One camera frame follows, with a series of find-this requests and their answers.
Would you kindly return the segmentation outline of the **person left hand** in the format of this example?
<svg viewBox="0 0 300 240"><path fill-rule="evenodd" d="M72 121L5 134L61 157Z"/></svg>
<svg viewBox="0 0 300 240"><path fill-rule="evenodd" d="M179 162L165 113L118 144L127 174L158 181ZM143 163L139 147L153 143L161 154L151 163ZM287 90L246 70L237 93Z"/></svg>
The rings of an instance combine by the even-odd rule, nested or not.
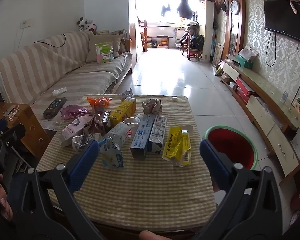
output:
<svg viewBox="0 0 300 240"><path fill-rule="evenodd" d="M0 174L0 181L3 180L3 175ZM4 187L0 183L0 213L2 217L4 217L6 220L10 221L13 218L13 211L10 207L10 204L7 201L7 194L4 190Z"/></svg>

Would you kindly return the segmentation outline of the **person right hand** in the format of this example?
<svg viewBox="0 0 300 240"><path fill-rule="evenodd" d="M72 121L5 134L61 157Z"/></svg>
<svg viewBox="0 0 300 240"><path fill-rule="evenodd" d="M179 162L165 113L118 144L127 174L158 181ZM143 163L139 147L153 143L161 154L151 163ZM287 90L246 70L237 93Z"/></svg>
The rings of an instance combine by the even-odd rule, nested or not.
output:
<svg viewBox="0 0 300 240"><path fill-rule="evenodd" d="M170 238L157 235L148 230L143 230L142 232L140 232L139 239L140 240L171 240Z"/></svg>

